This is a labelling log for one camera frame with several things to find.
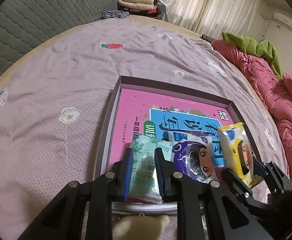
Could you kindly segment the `yellow cartoon wipes pack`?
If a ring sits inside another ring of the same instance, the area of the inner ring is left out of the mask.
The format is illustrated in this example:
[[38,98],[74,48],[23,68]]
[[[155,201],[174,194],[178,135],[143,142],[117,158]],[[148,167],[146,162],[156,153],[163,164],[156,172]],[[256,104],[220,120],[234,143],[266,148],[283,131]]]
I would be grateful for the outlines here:
[[244,123],[219,127],[218,133],[225,168],[230,169],[245,185],[252,188],[261,180],[254,175],[255,154]]

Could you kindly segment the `green floral tissue pack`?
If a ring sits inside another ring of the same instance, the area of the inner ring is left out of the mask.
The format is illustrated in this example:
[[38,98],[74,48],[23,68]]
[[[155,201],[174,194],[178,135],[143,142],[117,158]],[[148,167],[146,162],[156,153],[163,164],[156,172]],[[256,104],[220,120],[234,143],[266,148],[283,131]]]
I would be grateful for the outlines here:
[[162,202],[155,169],[155,149],[161,148],[164,159],[170,161],[173,144],[143,134],[135,134],[132,139],[133,169],[128,197],[141,202]]

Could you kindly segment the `purple cartoon wipes pack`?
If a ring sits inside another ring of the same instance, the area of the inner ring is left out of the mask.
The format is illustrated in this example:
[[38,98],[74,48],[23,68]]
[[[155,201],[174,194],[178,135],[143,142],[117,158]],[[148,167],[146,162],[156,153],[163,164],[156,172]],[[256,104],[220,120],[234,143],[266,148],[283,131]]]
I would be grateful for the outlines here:
[[173,143],[171,161],[176,169],[202,183],[216,180],[212,137],[213,133],[207,131],[168,131],[169,141]]

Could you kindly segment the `cream teddy bear purple dress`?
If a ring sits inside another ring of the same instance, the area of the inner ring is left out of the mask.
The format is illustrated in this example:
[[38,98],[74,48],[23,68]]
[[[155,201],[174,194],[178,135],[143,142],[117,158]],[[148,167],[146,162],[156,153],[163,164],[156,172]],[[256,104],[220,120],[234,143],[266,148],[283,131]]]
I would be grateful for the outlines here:
[[160,239],[170,224],[167,215],[146,216],[143,213],[120,219],[112,229],[113,239]]

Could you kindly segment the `pink and blue book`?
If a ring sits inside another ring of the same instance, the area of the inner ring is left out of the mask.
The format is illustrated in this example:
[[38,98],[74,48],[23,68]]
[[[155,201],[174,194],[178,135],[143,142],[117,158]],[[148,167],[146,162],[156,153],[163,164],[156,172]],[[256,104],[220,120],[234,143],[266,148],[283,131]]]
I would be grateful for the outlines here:
[[117,104],[107,167],[111,168],[121,160],[134,134],[145,134],[163,140],[168,139],[167,131],[172,129],[213,133],[213,165],[224,166],[218,128],[232,123],[233,120],[224,107],[123,88]]

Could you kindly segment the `pink quilted comforter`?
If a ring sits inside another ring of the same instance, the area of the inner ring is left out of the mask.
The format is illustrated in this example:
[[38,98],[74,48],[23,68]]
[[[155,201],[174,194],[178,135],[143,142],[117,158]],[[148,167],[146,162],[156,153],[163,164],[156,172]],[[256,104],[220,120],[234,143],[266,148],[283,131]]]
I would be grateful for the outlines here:
[[244,74],[272,115],[292,176],[292,76],[284,73],[279,80],[264,59],[243,53],[224,40],[213,41],[212,47]]

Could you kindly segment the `dark shallow cardboard box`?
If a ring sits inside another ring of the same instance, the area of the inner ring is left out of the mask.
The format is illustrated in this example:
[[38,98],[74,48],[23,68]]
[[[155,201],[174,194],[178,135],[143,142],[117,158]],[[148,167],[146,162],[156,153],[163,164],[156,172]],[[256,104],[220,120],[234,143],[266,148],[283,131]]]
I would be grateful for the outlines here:
[[220,179],[224,158],[218,129],[248,123],[233,101],[206,92],[137,77],[120,76],[103,120],[93,175],[109,171],[123,158],[133,136],[143,134],[168,140],[169,132],[182,130],[207,147],[200,155],[199,172],[204,182]]

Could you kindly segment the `purple patterned bed sheet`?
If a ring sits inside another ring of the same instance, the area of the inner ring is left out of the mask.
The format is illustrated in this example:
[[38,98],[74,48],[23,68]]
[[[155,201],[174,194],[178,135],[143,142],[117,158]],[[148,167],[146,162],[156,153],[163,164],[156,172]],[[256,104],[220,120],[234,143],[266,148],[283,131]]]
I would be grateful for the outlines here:
[[0,237],[17,239],[71,180],[92,179],[100,129],[119,76],[201,90],[235,103],[265,162],[284,171],[277,127],[245,77],[211,45],[160,24],[109,19],[42,44],[0,92]]

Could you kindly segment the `green garment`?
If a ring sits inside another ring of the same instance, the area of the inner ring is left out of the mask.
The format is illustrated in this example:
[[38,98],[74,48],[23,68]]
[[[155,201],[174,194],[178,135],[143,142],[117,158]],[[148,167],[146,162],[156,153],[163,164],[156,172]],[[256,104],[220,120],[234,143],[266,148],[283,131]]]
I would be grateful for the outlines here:
[[222,32],[222,39],[227,45],[236,46],[241,52],[264,59],[279,80],[283,71],[276,48],[268,40],[257,42],[251,37],[239,37],[232,33]]

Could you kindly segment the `white air conditioner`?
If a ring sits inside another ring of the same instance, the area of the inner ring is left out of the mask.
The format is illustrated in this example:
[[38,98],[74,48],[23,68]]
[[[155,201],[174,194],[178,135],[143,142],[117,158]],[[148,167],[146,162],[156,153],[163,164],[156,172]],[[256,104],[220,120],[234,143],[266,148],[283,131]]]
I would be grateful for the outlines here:
[[285,25],[288,29],[292,31],[292,18],[288,17],[285,14],[275,11],[274,12],[274,19],[283,25]]

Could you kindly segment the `dark patterned cloth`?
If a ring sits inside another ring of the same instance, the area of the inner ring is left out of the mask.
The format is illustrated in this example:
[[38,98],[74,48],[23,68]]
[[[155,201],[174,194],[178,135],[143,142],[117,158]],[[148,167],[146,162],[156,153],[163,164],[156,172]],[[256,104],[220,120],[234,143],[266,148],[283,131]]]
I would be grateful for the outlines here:
[[116,18],[116,19],[121,19],[121,18],[126,18],[129,16],[128,11],[122,11],[122,10],[105,10],[101,14],[101,20],[106,20],[110,18]]

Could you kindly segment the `white striped curtain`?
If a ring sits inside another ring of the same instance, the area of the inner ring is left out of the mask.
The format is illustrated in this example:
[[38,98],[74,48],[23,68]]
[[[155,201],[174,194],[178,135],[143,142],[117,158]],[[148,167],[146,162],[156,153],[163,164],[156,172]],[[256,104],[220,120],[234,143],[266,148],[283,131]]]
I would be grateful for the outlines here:
[[164,20],[197,34],[220,39],[223,32],[244,36],[261,0],[159,0]]

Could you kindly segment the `stack of folded clothes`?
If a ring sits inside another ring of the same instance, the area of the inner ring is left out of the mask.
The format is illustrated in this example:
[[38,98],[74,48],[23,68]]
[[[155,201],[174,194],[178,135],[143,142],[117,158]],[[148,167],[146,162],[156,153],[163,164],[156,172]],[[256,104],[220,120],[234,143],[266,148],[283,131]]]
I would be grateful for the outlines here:
[[158,0],[117,0],[118,9],[130,15],[161,19],[161,9]]

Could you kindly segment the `grey quilted headboard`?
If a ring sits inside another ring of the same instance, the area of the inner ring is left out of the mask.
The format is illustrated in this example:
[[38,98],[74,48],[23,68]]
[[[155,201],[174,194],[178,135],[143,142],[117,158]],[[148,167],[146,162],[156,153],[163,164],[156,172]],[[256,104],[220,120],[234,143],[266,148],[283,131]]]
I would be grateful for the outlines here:
[[117,0],[4,0],[0,5],[0,76],[50,38],[100,19]]

